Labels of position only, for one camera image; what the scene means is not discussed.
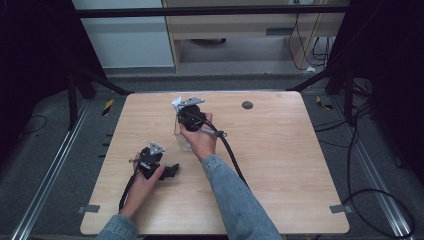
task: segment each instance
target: hand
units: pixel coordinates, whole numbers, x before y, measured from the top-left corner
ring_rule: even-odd
[[[212,113],[205,113],[206,119],[212,122]],[[209,126],[203,124],[202,128],[208,128]],[[199,159],[200,162],[203,161],[207,156],[214,155],[216,149],[216,136],[212,134],[207,134],[202,131],[189,132],[185,127],[180,124],[180,133],[183,135],[191,145],[191,149]]]
[[[139,158],[140,153],[137,153],[135,159]],[[156,182],[159,180],[164,170],[164,166],[158,167],[149,179],[146,179],[141,172],[138,173],[134,179],[133,185],[128,191],[128,197],[125,205],[121,211],[119,211],[119,214],[126,216],[131,221],[135,222],[138,210],[152,193]]]

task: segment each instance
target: gray floor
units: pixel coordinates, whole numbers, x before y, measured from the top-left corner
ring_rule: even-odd
[[[178,73],[149,72],[144,76],[112,78],[111,81],[136,92],[283,90],[311,76],[313,73],[295,68],[281,38],[227,39],[225,44],[187,41]],[[95,86],[98,96],[90,101],[86,120],[32,229],[32,238],[88,238],[79,231],[83,215],[76,213],[76,210],[89,202],[103,155],[107,152],[104,143],[110,142],[108,135],[113,134],[125,102],[124,96],[102,86]],[[323,86],[325,81],[302,94],[313,125],[340,120],[336,110],[327,110],[316,103],[317,95],[328,100],[323,93]],[[112,109],[108,116],[102,116],[104,105],[110,98],[114,99]],[[355,99],[358,106],[363,102],[361,98]],[[66,92],[41,101],[34,110],[35,114],[45,116],[46,125],[35,133],[22,136],[10,155],[9,162],[13,164],[7,171],[0,173],[0,236],[5,239],[12,234],[31,203],[66,135],[69,117]],[[37,129],[43,125],[43,121],[42,118],[33,118],[25,131]],[[415,239],[424,239],[424,187],[412,171],[396,167],[391,147],[372,114],[359,120],[358,129],[361,141],[390,192],[400,198],[413,213],[417,225]],[[330,144],[347,146],[350,138],[343,126],[317,133],[317,137],[322,141],[321,148],[338,194],[344,199],[348,195],[347,148]],[[355,153],[351,168],[353,190],[370,187]],[[367,219],[385,231],[391,231],[374,194],[361,197],[356,202]],[[348,214],[348,220],[351,226],[348,233],[323,236],[320,239],[387,239],[366,226],[355,213]],[[306,236],[288,236],[288,239],[306,239]]]

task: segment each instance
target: table top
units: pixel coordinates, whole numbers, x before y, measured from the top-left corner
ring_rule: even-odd
[[[212,112],[214,125],[227,133],[249,187],[280,233],[349,230],[346,215],[330,211],[340,199],[301,95],[252,91],[129,95],[89,203],[100,209],[85,213],[82,233],[99,233],[118,212],[133,171],[128,160],[153,141],[166,149],[161,163],[179,163],[180,169],[175,178],[159,181],[143,206],[140,234],[226,234],[201,164],[191,151],[179,148],[174,135],[171,101],[179,96],[205,100],[201,111]],[[244,101],[253,108],[244,109]],[[233,168],[219,139],[216,153]]]

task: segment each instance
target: sleeve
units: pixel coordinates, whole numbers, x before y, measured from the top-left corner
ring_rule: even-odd
[[[261,204],[225,162],[210,155],[202,166],[229,239],[281,239]]]
[[[127,217],[115,214],[105,225],[96,239],[136,239],[138,236],[137,226]]]

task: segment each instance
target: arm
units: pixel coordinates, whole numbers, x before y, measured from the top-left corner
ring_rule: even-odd
[[[212,121],[212,114],[206,113]],[[181,134],[190,142],[212,187],[230,239],[281,239],[277,228],[244,182],[215,156],[216,136],[201,131]]]
[[[124,240],[137,238],[136,219],[139,209],[152,193],[164,169],[165,167],[160,166],[149,179],[146,179],[142,173],[137,174],[128,192],[124,207],[119,211],[119,214],[112,216],[96,239]]]

